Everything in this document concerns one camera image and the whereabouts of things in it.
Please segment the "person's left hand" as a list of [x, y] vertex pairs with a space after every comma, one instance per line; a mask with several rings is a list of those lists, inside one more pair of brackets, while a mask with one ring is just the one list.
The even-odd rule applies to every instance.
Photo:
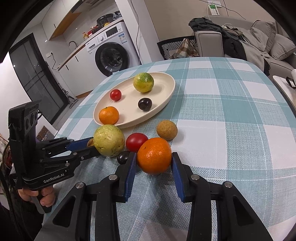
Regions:
[[[40, 200], [42, 206], [50, 207], [55, 203], [56, 195], [53, 186], [46, 187], [40, 191], [43, 198]], [[18, 190], [19, 196], [24, 201], [33, 202], [32, 197], [37, 197], [39, 195], [38, 191], [32, 191], [28, 188], [23, 188]]]

